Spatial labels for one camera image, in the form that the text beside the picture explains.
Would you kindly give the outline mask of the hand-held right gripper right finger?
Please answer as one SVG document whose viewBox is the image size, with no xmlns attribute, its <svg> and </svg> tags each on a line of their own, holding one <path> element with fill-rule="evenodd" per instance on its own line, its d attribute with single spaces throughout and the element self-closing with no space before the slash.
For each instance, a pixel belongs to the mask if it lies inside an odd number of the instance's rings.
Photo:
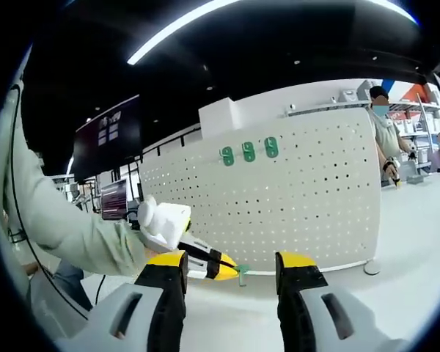
<svg viewBox="0 0 440 352">
<path fill-rule="evenodd" d="M 276 252 L 277 315 L 285 352 L 404 351 L 375 323 L 373 311 L 357 297 L 329 285 L 314 260 Z"/>
</svg>

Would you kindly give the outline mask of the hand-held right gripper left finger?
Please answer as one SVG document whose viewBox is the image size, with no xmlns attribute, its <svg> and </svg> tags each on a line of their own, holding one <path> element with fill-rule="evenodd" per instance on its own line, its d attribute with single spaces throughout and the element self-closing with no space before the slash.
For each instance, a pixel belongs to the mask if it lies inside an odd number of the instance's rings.
<svg viewBox="0 0 440 352">
<path fill-rule="evenodd" d="M 96 304 L 66 351 L 179 351 L 186 317 L 185 251 L 152 258 L 133 284 Z"/>
</svg>

